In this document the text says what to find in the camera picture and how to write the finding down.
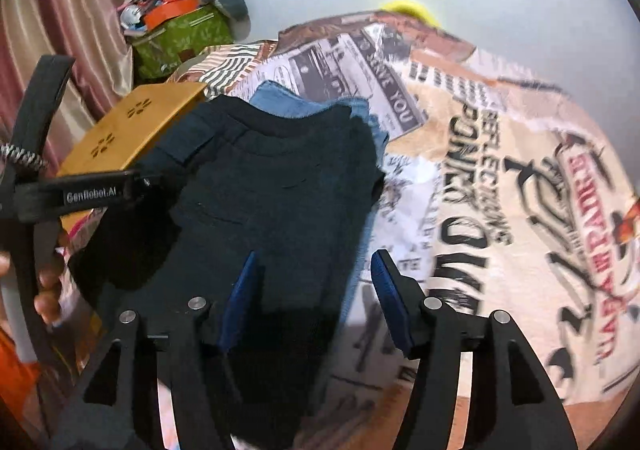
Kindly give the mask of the left hand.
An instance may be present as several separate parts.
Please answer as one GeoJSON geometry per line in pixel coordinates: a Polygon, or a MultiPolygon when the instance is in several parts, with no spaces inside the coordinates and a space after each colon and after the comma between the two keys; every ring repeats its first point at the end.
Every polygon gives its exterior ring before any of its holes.
{"type": "Polygon", "coordinates": [[[60,227],[51,259],[39,269],[39,293],[34,298],[34,307],[46,325],[53,325],[62,315],[61,277],[66,269],[66,262],[60,250],[65,249],[67,244],[68,234],[60,227]]]}

